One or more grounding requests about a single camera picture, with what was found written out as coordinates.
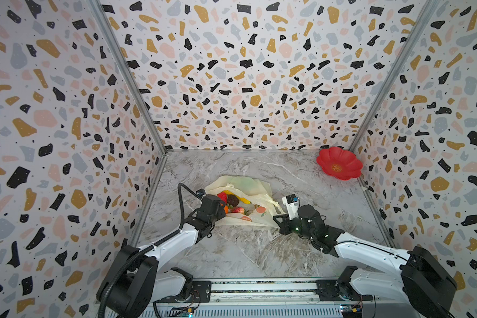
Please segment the yellow plastic fruit-print bag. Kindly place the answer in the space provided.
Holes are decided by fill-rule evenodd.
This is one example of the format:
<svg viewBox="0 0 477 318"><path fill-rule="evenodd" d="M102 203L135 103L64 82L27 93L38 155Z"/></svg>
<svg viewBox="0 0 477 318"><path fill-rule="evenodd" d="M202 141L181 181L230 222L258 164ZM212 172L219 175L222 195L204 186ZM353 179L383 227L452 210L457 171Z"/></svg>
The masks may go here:
<svg viewBox="0 0 477 318"><path fill-rule="evenodd" d="M250 215L230 212L225 218L217 222L218 226L252 226L271 227L279 226L273 221L276 215L285 214L281 205L274 200L270 184L259 179L245 176L221 176L216 181L205 187L205 192L211 195L225 192L244 197L251 204L239 203L238 207L251 210Z"/></svg>

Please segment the red flower-shaped plate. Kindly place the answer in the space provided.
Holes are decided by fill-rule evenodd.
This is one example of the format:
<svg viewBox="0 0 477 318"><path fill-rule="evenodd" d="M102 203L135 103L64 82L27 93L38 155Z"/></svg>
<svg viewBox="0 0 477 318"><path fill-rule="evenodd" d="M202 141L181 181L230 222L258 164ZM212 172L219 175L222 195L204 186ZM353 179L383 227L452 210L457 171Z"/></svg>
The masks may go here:
<svg viewBox="0 0 477 318"><path fill-rule="evenodd" d="M362 175L363 163L353 152L339 147L321 149L316 163L326 175L339 180L347 181Z"/></svg>

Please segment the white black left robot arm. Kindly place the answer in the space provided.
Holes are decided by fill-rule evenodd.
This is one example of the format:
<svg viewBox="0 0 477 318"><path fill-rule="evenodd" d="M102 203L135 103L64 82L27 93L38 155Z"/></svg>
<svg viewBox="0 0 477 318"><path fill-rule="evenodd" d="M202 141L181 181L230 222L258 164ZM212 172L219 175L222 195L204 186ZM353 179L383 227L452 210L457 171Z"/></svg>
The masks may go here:
<svg viewBox="0 0 477 318"><path fill-rule="evenodd" d="M193 299L193 276L179 268L159 270L182 251L209 237L226 216L220 197L206 195L201 206L183 220L182 227L158 242L137 248L124 246L113 261L96 298L98 317L110 309L119 317L139 317L147 306L164 298Z"/></svg>

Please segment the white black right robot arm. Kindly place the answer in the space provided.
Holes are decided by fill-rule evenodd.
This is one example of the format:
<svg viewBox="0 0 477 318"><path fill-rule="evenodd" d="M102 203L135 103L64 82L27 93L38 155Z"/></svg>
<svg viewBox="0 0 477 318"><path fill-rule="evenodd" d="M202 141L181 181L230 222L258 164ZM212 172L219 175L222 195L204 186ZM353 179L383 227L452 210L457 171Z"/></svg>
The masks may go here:
<svg viewBox="0 0 477 318"><path fill-rule="evenodd" d="M296 234L323 254L364 265L347 266L340 275L336 289L342 298L380 296L407 303L424 317L451 317L457 283L428 250L395 249L362 240L327 225L311 205L288 203L287 208L288 213L273 217L281 234Z"/></svg>

